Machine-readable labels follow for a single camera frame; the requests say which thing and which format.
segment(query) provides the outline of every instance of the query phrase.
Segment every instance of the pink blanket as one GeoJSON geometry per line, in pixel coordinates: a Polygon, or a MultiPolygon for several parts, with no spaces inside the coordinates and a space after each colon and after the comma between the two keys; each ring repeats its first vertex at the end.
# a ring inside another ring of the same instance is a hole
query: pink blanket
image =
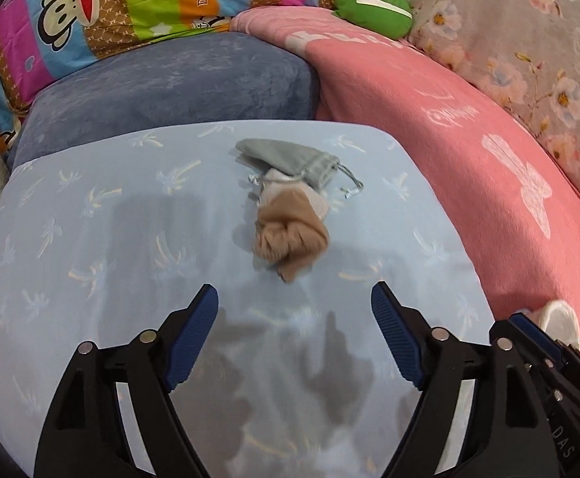
{"type": "Polygon", "coordinates": [[[567,300],[580,320],[580,198],[510,115],[407,43],[314,7],[260,7],[230,29],[304,58],[320,120],[394,137],[431,183],[496,318],[567,300]]]}

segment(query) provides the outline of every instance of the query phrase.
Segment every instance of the cartoon monkey print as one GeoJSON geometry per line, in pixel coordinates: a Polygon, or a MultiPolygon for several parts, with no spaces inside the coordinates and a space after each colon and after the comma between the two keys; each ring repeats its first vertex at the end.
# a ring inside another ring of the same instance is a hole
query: cartoon monkey print
{"type": "Polygon", "coordinates": [[[37,33],[54,52],[69,41],[73,23],[90,27],[100,15],[100,0],[42,0],[41,6],[37,33]]]}

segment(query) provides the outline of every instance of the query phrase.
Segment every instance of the blue gripper pad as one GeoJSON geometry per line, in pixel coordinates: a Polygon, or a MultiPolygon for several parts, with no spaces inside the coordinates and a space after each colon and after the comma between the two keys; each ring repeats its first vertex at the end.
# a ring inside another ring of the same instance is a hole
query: blue gripper pad
{"type": "Polygon", "coordinates": [[[422,390],[425,373],[422,370],[422,354],[418,341],[378,284],[371,290],[371,310],[394,356],[400,375],[422,390]]]}
{"type": "Polygon", "coordinates": [[[186,381],[190,375],[218,312],[217,290],[214,287],[208,287],[208,291],[203,295],[171,347],[168,370],[164,378],[169,392],[173,391],[179,383],[186,381]]]}
{"type": "Polygon", "coordinates": [[[541,348],[553,361],[555,367],[562,368],[562,351],[549,336],[536,324],[529,320],[524,314],[516,313],[511,315],[509,321],[520,331],[526,334],[539,348],[541,348]]]}

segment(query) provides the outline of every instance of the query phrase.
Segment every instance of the green stuffed toy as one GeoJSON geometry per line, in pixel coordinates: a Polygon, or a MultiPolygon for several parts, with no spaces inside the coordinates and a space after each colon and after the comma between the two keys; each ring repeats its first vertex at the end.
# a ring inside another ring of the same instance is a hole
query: green stuffed toy
{"type": "Polygon", "coordinates": [[[407,0],[334,0],[335,15],[390,39],[404,37],[412,28],[407,0]]]}

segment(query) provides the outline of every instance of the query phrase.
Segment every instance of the light blue bed sheet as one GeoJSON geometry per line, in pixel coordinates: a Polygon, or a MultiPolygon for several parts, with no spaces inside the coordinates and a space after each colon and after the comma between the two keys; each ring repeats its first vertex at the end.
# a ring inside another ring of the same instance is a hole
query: light blue bed sheet
{"type": "MultiPolygon", "coordinates": [[[[23,164],[0,200],[0,440],[31,475],[76,346],[127,343],[208,282],[221,310],[171,398],[210,475],[380,477],[419,395],[372,316],[378,280],[430,324],[487,343],[492,314],[458,234],[409,156],[371,127],[173,126],[23,164]],[[345,176],[329,184],[330,246],[293,284],[250,251],[254,170],[234,149],[246,137],[327,150],[365,183],[350,199],[345,176]]],[[[123,389],[121,405],[136,461],[150,469],[123,389]]]]}

